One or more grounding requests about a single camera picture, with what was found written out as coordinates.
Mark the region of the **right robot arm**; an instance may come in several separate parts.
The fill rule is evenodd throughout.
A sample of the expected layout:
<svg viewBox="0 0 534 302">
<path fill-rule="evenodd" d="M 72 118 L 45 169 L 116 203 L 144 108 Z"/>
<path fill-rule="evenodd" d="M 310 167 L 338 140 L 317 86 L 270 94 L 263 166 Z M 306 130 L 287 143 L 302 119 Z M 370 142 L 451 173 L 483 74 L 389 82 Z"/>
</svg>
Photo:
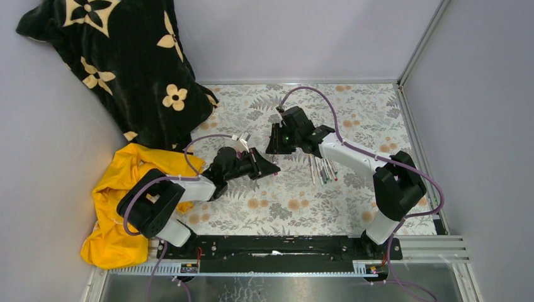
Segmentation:
<svg viewBox="0 0 534 302">
<path fill-rule="evenodd" d="M 316 160 L 324 159 L 347 167 L 373 182 L 377 214 L 364 231 L 361 251 L 377 259 L 386 251 L 386 241 L 399 223 L 427 193 L 411 156 L 375 154 L 354 142 L 344 142 L 335 129 L 314 126 L 304 110 L 277 107 L 281 122 L 271 127 L 267 154 L 291 154 L 300 149 Z"/>
</svg>

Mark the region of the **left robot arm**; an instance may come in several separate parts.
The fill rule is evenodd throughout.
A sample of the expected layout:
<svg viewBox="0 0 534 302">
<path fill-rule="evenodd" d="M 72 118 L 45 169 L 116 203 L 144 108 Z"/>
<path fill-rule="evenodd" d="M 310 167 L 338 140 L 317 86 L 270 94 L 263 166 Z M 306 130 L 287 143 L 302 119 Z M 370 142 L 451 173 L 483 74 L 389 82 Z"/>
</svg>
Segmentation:
<svg viewBox="0 0 534 302">
<path fill-rule="evenodd" d="M 280 171 L 255 148 L 238 153 L 223 147 L 197 178 L 168 176 L 151 169 L 120 200 L 116 212 L 130 233 L 159 238 L 170 244 L 179 258 L 186 259 L 195 252 L 196 243 L 194 232 L 173 216 L 181 202 L 215 201 L 226 192 L 230 180 L 244 176 L 257 180 Z"/>
</svg>

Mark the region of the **red cap pen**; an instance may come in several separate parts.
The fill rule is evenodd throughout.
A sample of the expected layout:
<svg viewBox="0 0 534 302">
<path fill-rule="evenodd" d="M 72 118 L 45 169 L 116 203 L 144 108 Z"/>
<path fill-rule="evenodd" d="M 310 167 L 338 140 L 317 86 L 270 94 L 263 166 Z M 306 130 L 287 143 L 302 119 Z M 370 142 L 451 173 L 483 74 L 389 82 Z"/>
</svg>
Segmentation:
<svg viewBox="0 0 534 302">
<path fill-rule="evenodd" d="M 332 178 L 334 181 L 337 181 L 337 180 L 338 180 L 338 177 L 337 177 L 337 175 L 334 174 L 334 172 L 333 172 L 333 170 L 332 170 L 332 167 L 331 167 L 331 165 L 330 165 L 330 163 L 329 163 L 329 160 L 325 160 L 325 163 L 326 163 L 326 165 L 328 166 L 328 169 L 329 169 L 329 171 L 330 171 L 330 173 L 331 173 L 331 178 Z"/>
</svg>

